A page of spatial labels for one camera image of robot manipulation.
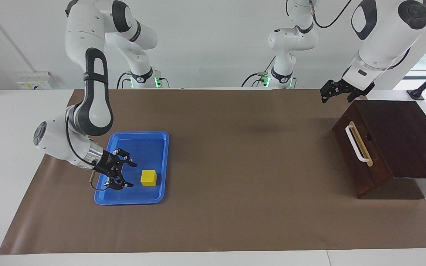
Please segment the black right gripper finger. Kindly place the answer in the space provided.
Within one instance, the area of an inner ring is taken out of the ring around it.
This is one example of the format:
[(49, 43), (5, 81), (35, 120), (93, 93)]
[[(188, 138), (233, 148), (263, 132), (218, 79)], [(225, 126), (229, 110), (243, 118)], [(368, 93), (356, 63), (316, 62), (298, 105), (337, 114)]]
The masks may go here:
[(110, 177), (109, 180), (105, 182), (105, 187), (108, 189), (113, 189), (116, 191), (122, 190), (124, 188), (131, 188), (134, 184), (127, 182), (123, 178), (117, 177)]
[(132, 161), (131, 155), (127, 151), (125, 151), (121, 148), (117, 148), (113, 151), (113, 155), (115, 155), (117, 157), (122, 157), (122, 159), (118, 160), (117, 164), (120, 164), (120, 165), (127, 164), (132, 168), (137, 167), (137, 164)]

